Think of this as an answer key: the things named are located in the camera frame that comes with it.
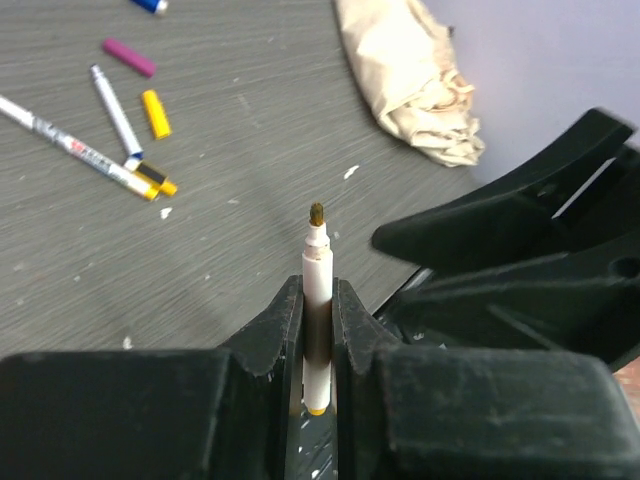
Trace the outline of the white pen yellow end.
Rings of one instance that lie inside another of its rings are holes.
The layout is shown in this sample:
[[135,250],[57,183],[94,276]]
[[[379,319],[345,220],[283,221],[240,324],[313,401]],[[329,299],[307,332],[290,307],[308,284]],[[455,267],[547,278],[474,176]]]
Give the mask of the white pen yellow end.
[[325,413],[331,400],[333,251],[324,207],[313,203],[302,252],[303,401],[314,416]]

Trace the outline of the yellow pen cap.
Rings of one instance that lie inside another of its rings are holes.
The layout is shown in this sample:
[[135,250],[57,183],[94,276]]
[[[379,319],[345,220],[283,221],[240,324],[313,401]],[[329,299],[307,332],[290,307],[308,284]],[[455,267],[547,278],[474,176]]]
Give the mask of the yellow pen cap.
[[168,137],[172,133],[171,126],[156,91],[152,89],[144,91],[141,99],[154,137],[156,139]]

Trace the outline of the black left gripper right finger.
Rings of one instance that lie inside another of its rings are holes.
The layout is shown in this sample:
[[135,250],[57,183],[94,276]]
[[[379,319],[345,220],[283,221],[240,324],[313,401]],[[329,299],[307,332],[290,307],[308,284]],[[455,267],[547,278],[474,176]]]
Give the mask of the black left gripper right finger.
[[372,479],[384,451],[386,412],[375,355],[398,339],[336,278],[332,299],[333,464],[338,479]]

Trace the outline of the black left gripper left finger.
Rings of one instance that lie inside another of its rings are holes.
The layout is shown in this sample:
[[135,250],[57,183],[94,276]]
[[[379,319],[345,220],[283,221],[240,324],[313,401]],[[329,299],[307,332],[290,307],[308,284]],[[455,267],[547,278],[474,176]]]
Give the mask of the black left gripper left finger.
[[302,407],[302,277],[289,277],[271,303],[223,346],[231,351],[224,479],[294,479]]

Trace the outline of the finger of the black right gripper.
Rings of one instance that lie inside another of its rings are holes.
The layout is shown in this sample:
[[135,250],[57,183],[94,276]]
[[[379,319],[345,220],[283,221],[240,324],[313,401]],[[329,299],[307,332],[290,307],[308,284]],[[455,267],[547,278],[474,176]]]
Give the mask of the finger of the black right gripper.
[[572,225],[555,219],[623,147],[633,125],[592,108],[531,159],[454,201],[379,226],[372,247],[451,276],[563,252]]
[[400,291],[410,343],[572,351],[617,370],[639,354],[639,252],[589,249],[481,268],[447,261]]

